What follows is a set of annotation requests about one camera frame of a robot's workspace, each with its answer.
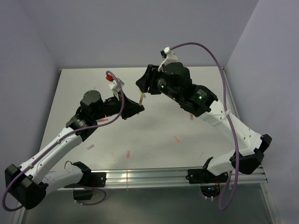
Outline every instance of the cable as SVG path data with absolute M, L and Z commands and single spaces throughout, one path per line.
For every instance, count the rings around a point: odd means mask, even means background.
M 174 47 L 171 47 L 170 50 L 174 50 L 176 48 L 179 48 L 179 47 L 182 47 L 182 46 L 186 46 L 186 45 L 197 45 L 197 46 L 200 46 L 203 49 L 205 49 L 210 54 L 210 56 L 214 59 L 216 65 L 217 65 L 217 67 L 219 69 L 219 72 L 220 72 L 220 75 L 221 75 L 221 79 L 222 79 L 222 86 L 223 86 L 223 105 L 224 105 L 224 111 L 226 112 L 228 110 L 227 102 L 226 102 L 226 83 L 225 83 L 225 76 L 224 76 L 224 74 L 222 72 L 222 69 L 221 69 L 221 66 L 220 66 L 219 62 L 217 61 L 217 59 L 213 55 L 213 53 L 206 46 L 202 45 L 201 43 L 196 43 L 196 42 L 182 43 L 182 44 L 176 45 Z M 234 142 L 235 142 L 235 157 L 236 157 L 236 163 L 235 163 L 235 180 L 234 180 L 234 186 L 233 186 L 232 194 L 231 194 L 231 196 L 229 198 L 229 201 L 223 207 L 222 206 L 222 200 L 223 200 L 224 192 L 228 189 L 228 186 L 229 186 L 229 183 L 230 183 L 230 179 L 231 179 L 231 176 L 232 176 L 232 171 L 230 171 L 229 172 L 229 176 L 228 176 L 228 180 L 226 181 L 226 183 L 224 185 L 224 188 L 222 189 L 222 191 L 220 193 L 220 197 L 219 197 L 218 206 L 219 206 L 219 209 L 221 211 L 226 210 L 231 205 L 231 203 L 232 203 L 232 201 L 234 199 L 235 193 L 237 191 L 237 184 L 238 184 L 238 177 L 239 177 L 239 163 L 240 163 L 240 161 L 239 161 L 239 159 L 240 159 L 240 152 L 239 152 L 239 145 L 238 145 L 237 135 L 236 135 L 236 132 L 235 132 L 235 127 L 233 125 L 233 122 L 232 122 L 229 114 L 227 115 L 227 119 L 228 119 L 230 128 L 232 129 L 232 133 L 233 133 L 233 137 L 234 137 Z
M 68 160 L 68 161 L 66 161 L 65 164 L 64 164 L 64 169 L 65 169 L 65 165 L 66 165 L 68 162 L 70 162 L 71 165 L 73 165 L 73 163 L 72 163 L 71 161 Z
M 106 199 L 107 193 L 105 190 L 101 189 L 101 188 L 95 188 L 95 187 L 82 187 L 82 186 L 78 186 L 79 188 L 84 188 L 84 189 L 92 189 L 92 190 L 99 190 L 101 192 L 104 193 L 104 197 L 99 200 L 98 202 L 95 203 L 83 203 L 81 201 L 76 201 L 76 203 L 81 204 L 81 205 L 96 205 L 96 204 L 100 204 L 101 202 L 103 202 Z
M 87 130 L 87 129 L 92 129 L 92 128 L 98 128 L 98 127 L 103 127 L 103 126 L 106 126 L 106 125 L 110 125 L 111 123 L 115 122 L 120 116 L 121 116 L 121 113 L 125 107 L 125 94 L 123 93 L 123 90 L 121 88 L 121 84 L 120 82 L 118 81 L 118 79 L 116 78 L 116 76 L 111 72 L 111 71 L 106 71 L 106 75 L 109 76 L 111 75 L 117 85 L 119 86 L 120 88 L 120 92 L 121 92 L 121 110 L 120 112 L 116 115 L 116 117 L 114 119 L 112 119 L 111 121 L 107 122 L 107 123 L 104 123 L 104 124 L 100 124 L 100 125 L 94 125 L 94 126 L 90 126 L 90 127 L 83 127 L 83 128 L 79 128 L 77 130 L 74 130 L 74 131 L 71 131 L 69 133 L 67 133 L 66 135 L 62 136 L 59 141 L 62 142 L 64 139 L 66 139 L 67 137 L 69 137 L 70 135 L 72 134 L 75 134 L 77 132 L 81 132 L 83 130 Z M 32 166 L 34 166 L 35 164 L 37 164 L 46 154 L 48 154 L 49 151 L 51 151 L 53 148 L 55 148 L 59 143 L 58 142 L 55 142 L 53 145 L 51 145 L 48 149 L 46 149 L 39 157 L 37 157 L 31 164 Z M 9 185 L 7 186 L 7 188 L 5 189 L 4 193 L 3 193 L 3 197 L 2 197 L 2 207 L 4 210 L 6 211 L 17 211 L 19 209 L 21 209 L 23 206 L 19 206 L 18 208 L 15 208 L 15 209 L 10 209 L 6 206 L 6 203 L 5 203 L 5 199 L 6 199 L 6 196 L 9 192 L 9 190 L 11 189 L 12 185 L 24 174 L 26 173 L 28 170 L 30 169 L 30 167 L 26 167 L 22 172 L 20 172 L 10 183 Z

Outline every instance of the red object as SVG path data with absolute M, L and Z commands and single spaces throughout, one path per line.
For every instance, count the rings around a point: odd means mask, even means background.
M 111 76 L 111 75 L 107 75 L 106 76 L 106 79 L 109 81 L 109 82 L 112 82 L 114 80 L 114 78 Z

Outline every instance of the white arm segment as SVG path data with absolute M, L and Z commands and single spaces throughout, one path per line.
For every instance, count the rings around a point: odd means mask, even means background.
M 70 168 L 47 174 L 43 179 L 43 183 L 49 185 L 46 189 L 47 195 L 69 184 L 78 183 L 82 176 L 82 170 L 73 165 Z
M 224 107 L 220 100 L 214 101 L 210 106 L 211 111 L 206 112 L 199 116 L 202 120 L 215 127 L 225 137 L 227 137 L 233 144 L 234 137 L 230 128 L 226 114 L 224 113 Z M 245 124 L 243 124 L 238 118 L 232 113 L 229 114 L 238 139 L 239 151 L 242 156 L 254 154 L 254 150 L 259 148 L 262 140 L 261 135 L 252 131 Z M 235 153 L 235 150 L 231 152 L 213 158 L 208 164 L 207 170 L 214 175 L 220 175 L 223 172 L 233 170 L 234 167 L 231 165 L 229 160 Z
M 52 142 L 50 142 L 45 148 L 43 148 L 39 153 L 33 156 L 31 159 L 22 163 L 21 170 L 25 169 L 29 164 L 31 164 L 38 156 L 40 156 L 46 149 L 48 149 L 53 143 L 59 140 L 65 134 L 73 131 L 71 128 L 64 127 L 62 131 L 59 133 L 57 137 L 54 138 Z M 28 170 L 25 175 L 32 175 L 35 183 L 40 183 L 46 174 L 51 170 L 51 168 L 59 161 L 62 157 L 64 157 L 69 151 L 71 151 L 74 147 L 78 146 L 82 142 L 81 136 L 72 134 L 56 147 L 54 147 L 48 154 L 46 154 L 37 164 L 34 165 L 33 168 Z

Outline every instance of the black cable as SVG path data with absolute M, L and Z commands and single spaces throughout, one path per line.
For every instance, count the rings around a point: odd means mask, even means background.
M 70 162 L 71 165 L 73 165 L 73 163 L 72 163 L 71 161 L 66 161 L 65 164 L 64 164 L 64 168 L 65 168 L 65 165 L 66 165 L 68 162 Z

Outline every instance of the white table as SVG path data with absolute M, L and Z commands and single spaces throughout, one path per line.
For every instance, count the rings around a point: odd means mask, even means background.
M 189 69 L 193 83 L 208 87 L 223 101 L 217 67 Z M 75 114 L 85 92 L 98 90 L 103 99 L 112 96 L 109 82 L 105 79 L 106 70 L 111 70 L 125 83 L 123 90 L 128 98 L 139 102 L 141 93 L 135 82 L 146 68 L 63 69 L 41 148 L 56 137 Z M 165 95 L 146 94 L 143 105 L 145 111 L 139 115 L 127 120 L 118 119 L 111 125 L 98 128 L 51 171 L 63 169 L 67 160 L 81 161 L 91 169 L 103 170 L 203 166 L 207 158 L 234 148 L 209 124 L 196 117 L 191 120 L 189 113 Z

